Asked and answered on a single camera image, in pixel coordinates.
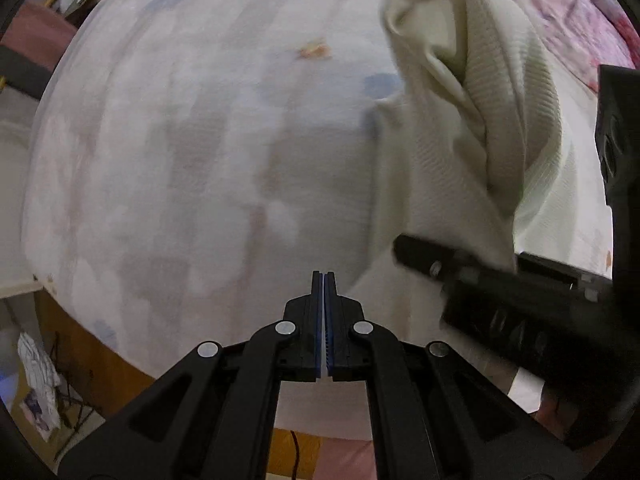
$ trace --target white cloth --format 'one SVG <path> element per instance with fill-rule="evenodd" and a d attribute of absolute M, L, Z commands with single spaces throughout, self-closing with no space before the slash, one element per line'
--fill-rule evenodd
<path fill-rule="evenodd" d="M 390 243 L 404 231 L 505 269 L 526 250 L 605 274 L 612 235 L 595 99 L 548 60 L 511 0 L 384 0 L 382 20 L 406 86 L 380 104 L 378 256 L 346 295 L 399 338 L 445 340 L 481 372 L 499 374 L 500 359 L 440 324 L 440 287 L 397 266 Z M 316 386 L 320 403 L 308 386 L 287 384 L 279 420 L 367 438 L 364 387 L 340 388 Z M 297 425 L 296 405 L 310 413 Z"/>
<path fill-rule="evenodd" d="M 518 368 L 509 389 L 509 398 L 527 413 L 535 413 L 542 402 L 545 381 L 524 368 Z"/>

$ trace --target bed sheet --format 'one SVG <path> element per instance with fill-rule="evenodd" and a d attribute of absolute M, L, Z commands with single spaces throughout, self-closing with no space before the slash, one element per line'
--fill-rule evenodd
<path fill-rule="evenodd" d="M 103 0 L 33 127 L 22 243 L 60 305 L 158 377 L 281 318 L 313 270 L 347 291 L 367 265 L 370 113 L 401 87 L 379 4 Z"/>

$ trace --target pink floral pattern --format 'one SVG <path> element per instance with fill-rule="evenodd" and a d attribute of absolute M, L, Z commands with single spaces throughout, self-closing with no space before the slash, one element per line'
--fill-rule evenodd
<path fill-rule="evenodd" d="M 640 68 L 640 37 L 616 0 L 516 0 L 545 46 L 598 91 L 601 64 Z"/>

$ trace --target blue pattern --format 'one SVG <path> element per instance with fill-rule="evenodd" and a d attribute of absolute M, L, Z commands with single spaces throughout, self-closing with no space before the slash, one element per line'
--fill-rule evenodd
<path fill-rule="evenodd" d="M 106 322 L 99 319 L 94 322 L 94 333 L 95 336 L 100 340 L 101 343 L 107 345 L 111 350 L 118 349 L 118 339 L 116 338 L 116 331 L 107 325 Z"/>
<path fill-rule="evenodd" d="M 372 99 L 384 99 L 401 88 L 398 74 L 378 73 L 364 78 L 364 93 Z"/>

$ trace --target crumpled white cloth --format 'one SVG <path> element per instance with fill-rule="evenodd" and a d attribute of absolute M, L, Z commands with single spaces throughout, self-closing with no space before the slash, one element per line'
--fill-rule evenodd
<path fill-rule="evenodd" d="M 340 292 L 398 338 L 445 340 L 491 376 L 503 363 L 441 326 L 440 286 L 397 266 L 390 243 L 408 232 L 503 269 L 526 250 L 605 274 L 612 237 L 593 141 L 595 100 L 549 56 L 512 0 L 384 0 L 382 22 L 405 91 L 379 108 L 377 256 Z M 364 387 L 340 388 L 316 386 L 319 402 L 305 396 L 309 388 L 287 384 L 280 420 L 367 438 Z M 294 424 L 296 404 L 308 415 Z"/>
<path fill-rule="evenodd" d="M 37 394 L 44 421 L 50 428 L 59 428 L 56 387 L 60 386 L 60 377 L 53 362 L 26 332 L 22 332 L 18 338 L 18 355 L 24 366 L 27 384 Z"/>

